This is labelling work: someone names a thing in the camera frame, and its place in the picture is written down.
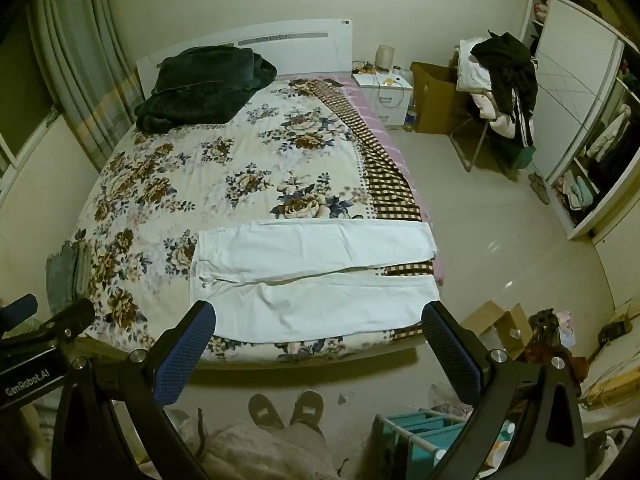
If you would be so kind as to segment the white pants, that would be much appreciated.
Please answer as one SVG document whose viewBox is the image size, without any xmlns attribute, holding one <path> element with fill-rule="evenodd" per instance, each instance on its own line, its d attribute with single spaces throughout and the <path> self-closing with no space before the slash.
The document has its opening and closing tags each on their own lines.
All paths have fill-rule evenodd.
<svg viewBox="0 0 640 480">
<path fill-rule="evenodd" d="M 382 269 L 434 259 L 420 221 L 298 219 L 203 231 L 190 298 L 211 304 L 215 334 L 249 344 L 397 330 L 439 297 L 433 275 Z"/>
</svg>

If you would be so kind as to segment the open small cardboard box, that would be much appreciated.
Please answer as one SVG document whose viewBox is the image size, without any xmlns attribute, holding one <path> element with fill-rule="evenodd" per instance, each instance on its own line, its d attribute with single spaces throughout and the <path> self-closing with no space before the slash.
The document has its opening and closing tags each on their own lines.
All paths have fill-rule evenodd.
<svg viewBox="0 0 640 480">
<path fill-rule="evenodd" d="M 474 333 L 488 350 L 501 349 L 516 360 L 532 339 L 527 316 L 517 304 L 503 310 L 495 301 L 488 300 L 469 315 L 461 326 Z"/>
</svg>

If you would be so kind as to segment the grey folded towel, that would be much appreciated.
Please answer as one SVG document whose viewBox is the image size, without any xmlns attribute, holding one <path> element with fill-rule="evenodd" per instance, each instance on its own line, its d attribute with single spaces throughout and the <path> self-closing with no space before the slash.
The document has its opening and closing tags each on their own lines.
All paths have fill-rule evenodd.
<svg viewBox="0 0 640 480">
<path fill-rule="evenodd" d="M 88 294 L 91 247 L 84 240 L 66 240 L 61 250 L 46 262 L 47 298 L 56 315 Z"/>
</svg>

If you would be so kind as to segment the teal storage rack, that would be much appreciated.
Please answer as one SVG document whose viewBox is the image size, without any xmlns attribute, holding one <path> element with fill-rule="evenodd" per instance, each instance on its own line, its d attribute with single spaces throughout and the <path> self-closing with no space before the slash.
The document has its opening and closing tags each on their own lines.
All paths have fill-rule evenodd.
<svg viewBox="0 0 640 480">
<path fill-rule="evenodd" d="M 374 478 L 430 478 L 465 423 L 463 417 L 433 410 L 377 414 L 373 422 Z"/>
</svg>

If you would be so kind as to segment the right grey shoe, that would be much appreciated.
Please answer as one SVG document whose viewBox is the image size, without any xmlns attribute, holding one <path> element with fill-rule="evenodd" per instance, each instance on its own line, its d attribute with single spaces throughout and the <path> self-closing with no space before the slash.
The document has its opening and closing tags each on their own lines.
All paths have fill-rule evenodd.
<svg viewBox="0 0 640 480">
<path fill-rule="evenodd" d="M 323 396 L 314 389 L 307 389 L 296 399 L 290 425 L 303 424 L 320 434 L 320 422 L 323 412 Z"/>
</svg>

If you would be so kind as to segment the grey striped curtain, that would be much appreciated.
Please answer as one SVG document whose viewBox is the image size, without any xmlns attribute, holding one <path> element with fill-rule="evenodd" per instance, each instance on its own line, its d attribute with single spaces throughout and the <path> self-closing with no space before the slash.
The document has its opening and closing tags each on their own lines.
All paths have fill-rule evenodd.
<svg viewBox="0 0 640 480">
<path fill-rule="evenodd" d="M 96 169 L 134 124 L 139 78 L 118 38 L 110 0 L 32 0 L 29 31 L 55 107 Z"/>
</svg>

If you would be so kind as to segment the floral bed quilt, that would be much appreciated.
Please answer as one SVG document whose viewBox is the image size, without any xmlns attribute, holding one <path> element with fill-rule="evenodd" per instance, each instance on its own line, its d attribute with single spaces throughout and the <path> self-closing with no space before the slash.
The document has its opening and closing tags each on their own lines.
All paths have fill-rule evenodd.
<svg viewBox="0 0 640 480">
<path fill-rule="evenodd" d="M 87 347 L 117 356 L 174 326 L 203 231 L 260 220 L 422 221 L 343 88 L 321 75 L 280 79 L 226 124 L 124 136 L 77 223 L 91 247 Z"/>
</svg>

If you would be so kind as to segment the brown cardboard box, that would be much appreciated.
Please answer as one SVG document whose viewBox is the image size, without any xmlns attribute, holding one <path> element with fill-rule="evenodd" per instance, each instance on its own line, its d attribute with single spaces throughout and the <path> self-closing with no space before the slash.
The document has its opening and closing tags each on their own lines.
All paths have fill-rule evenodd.
<svg viewBox="0 0 640 480">
<path fill-rule="evenodd" d="M 468 117 L 464 107 L 468 95 L 457 90 L 454 68 L 412 62 L 410 70 L 416 102 L 416 132 L 448 134 Z"/>
</svg>

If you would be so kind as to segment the white nightstand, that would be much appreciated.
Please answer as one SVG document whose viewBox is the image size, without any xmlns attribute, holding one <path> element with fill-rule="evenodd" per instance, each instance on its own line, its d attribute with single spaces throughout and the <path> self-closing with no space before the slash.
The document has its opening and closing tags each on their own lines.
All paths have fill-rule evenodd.
<svg viewBox="0 0 640 480">
<path fill-rule="evenodd" d="M 413 88 L 403 76 L 375 72 L 353 74 L 352 78 L 384 126 L 404 125 Z"/>
</svg>

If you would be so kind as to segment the chair with piled clothes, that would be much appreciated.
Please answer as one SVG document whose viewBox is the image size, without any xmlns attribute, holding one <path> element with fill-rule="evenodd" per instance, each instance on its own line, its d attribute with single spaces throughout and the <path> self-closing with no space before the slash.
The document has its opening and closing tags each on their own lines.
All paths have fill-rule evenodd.
<svg viewBox="0 0 640 480">
<path fill-rule="evenodd" d="M 491 81 L 488 70 L 471 54 L 476 44 L 490 37 L 463 39 L 454 51 L 454 67 L 457 71 L 457 90 L 471 97 L 469 115 L 483 123 L 480 137 L 486 139 L 492 133 L 499 139 L 497 156 L 500 162 L 511 170 L 526 168 L 535 154 L 534 113 L 526 119 L 518 110 L 518 97 L 513 96 L 513 114 L 506 115 L 498 110 L 498 105 L 491 92 Z"/>
</svg>

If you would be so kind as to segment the black jacket on chair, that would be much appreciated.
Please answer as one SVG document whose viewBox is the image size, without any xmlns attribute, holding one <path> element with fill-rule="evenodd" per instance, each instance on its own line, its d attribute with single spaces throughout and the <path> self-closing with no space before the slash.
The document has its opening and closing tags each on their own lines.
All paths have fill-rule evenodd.
<svg viewBox="0 0 640 480">
<path fill-rule="evenodd" d="M 510 32 L 490 37 L 476 44 L 471 54 L 488 70 L 491 92 L 498 110 L 512 115 L 513 96 L 518 97 L 518 110 L 528 119 L 533 116 L 536 105 L 538 84 L 533 58 L 525 44 Z"/>
</svg>

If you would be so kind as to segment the white wardrobe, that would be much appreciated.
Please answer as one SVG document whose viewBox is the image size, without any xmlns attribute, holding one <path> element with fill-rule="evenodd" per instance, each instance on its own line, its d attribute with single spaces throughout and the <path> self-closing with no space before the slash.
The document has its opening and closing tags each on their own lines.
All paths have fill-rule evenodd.
<svg viewBox="0 0 640 480">
<path fill-rule="evenodd" d="M 639 175 L 639 97 L 623 81 L 638 49 L 570 0 L 528 0 L 522 43 L 538 64 L 533 165 L 571 240 L 623 203 Z"/>
</svg>

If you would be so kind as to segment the beige table lamp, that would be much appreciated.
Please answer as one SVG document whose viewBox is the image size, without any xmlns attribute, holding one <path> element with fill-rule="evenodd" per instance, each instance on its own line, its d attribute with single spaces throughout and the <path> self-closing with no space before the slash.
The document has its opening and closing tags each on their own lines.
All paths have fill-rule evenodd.
<svg viewBox="0 0 640 480">
<path fill-rule="evenodd" d="M 394 66 L 395 49 L 387 44 L 380 44 L 375 52 L 375 69 L 383 74 L 388 74 Z"/>
</svg>

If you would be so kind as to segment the white bed headboard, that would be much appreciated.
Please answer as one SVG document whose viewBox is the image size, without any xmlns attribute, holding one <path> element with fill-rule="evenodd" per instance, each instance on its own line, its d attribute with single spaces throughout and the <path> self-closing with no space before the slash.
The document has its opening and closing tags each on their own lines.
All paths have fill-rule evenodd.
<svg viewBox="0 0 640 480">
<path fill-rule="evenodd" d="M 151 94 L 165 58 L 205 46 L 250 48 L 276 66 L 280 76 L 346 74 L 352 70 L 352 21 L 308 18 L 262 23 L 175 44 L 137 60 L 143 95 Z"/>
</svg>

